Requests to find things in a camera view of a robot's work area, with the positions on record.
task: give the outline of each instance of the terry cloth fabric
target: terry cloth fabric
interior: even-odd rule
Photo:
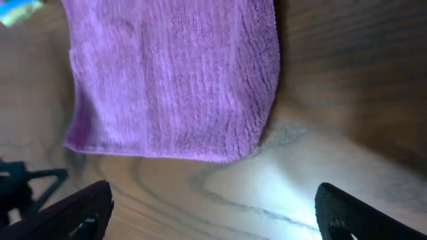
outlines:
[[[257,146],[280,53],[273,0],[63,0],[84,153],[227,162]]]

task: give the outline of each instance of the blue object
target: blue object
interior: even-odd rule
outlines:
[[[25,4],[25,3],[32,3],[36,0],[10,0],[4,3],[0,3],[0,16],[5,15],[6,13],[8,13],[10,10]]]

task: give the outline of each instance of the cloth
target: cloth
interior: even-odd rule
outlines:
[[[257,147],[280,71],[273,0],[63,0],[84,153],[228,162]]]

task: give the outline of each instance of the wooden surface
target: wooden surface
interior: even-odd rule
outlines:
[[[325,181],[427,233],[426,10],[278,1],[276,104],[254,156],[224,165],[64,149],[73,83],[66,20],[50,3],[0,32],[0,152],[30,169],[68,168],[51,203],[108,180],[105,239],[320,239],[314,194]]]

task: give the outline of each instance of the black object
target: black object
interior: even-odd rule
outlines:
[[[34,201],[27,182],[45,176],[56,176],[57,181]],[[22,162],[0,162],[0,239],[102,239],[114,206],[107,181],[98,181],[39,211],[66,178],[64,169],[28,172]],[[9,225],[7,213],[14,208],[18,208],[23,220]]]
[[[323,240],[427,240],[357,198],[322,183],[316,193],[316,218]]]

